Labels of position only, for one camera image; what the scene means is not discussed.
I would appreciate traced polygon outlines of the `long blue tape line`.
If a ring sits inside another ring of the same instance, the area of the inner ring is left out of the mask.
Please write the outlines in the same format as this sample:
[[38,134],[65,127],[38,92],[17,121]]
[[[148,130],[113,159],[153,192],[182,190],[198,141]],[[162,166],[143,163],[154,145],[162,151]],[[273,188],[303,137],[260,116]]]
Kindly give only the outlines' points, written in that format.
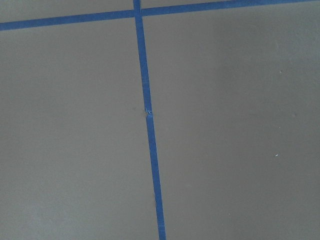
[[145,112],[145,120],[146,120],[146,127],[147,127],[147,137],[148,137],[152,184],[153,184],[153,192],[154,192],[154,200],[155,200],[155,212],[156,212],[156,221],[157,221],[157,229],[158,229],[158,238],[160,240],[165,240],[167,238],[166,225],[165,225],[165,217],[164,217],[164,210],[163,210],[161,179],[160,179],[157,143],[156,143],[155,126],[154,126],[154,115],[153,115],[153,109],[152,109],[152,98],[151,98],[150,78],[149,78],[148,60],[147,60],[146,43],[145,43],[144,23],[143,23],[141,2],[139,0],[133,1],[133,10],[134,10],[134,19],[135,19],[136,36],[137,36],[137,47],[138,47],[138,55],[139,55],[139,66],[140,66],[141,83],[142,83],[144,112]]

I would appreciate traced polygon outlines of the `crossing blue tape line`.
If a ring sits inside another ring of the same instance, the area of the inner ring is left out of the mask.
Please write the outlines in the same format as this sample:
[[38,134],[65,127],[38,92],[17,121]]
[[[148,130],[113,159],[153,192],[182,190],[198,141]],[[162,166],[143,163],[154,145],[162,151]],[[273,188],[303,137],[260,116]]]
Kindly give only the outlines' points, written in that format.
[[[217,1],[207,3],[193,3],[173,6],[159,6],[142,8],[139,12],[143,17],[167,15],[167,14],[179,14],[189,12],[201,12],[209,10],[242,8],[242,7],[255,7],[265,5],[276,5],[288,3],[288,0],[229,0],[229,1]],[[58,16],[49,18],[39,18],[30,20],[20,20],[11,22],[2,22],[0,24],[1,31],[19,30],[38,28],[46,26],[57,25],[69,25],[77,23],[87,22],[99,22],[107,20],[128,19],[135,16],[135,10],[119,10],[101,13],[88,13],[79,15]]]

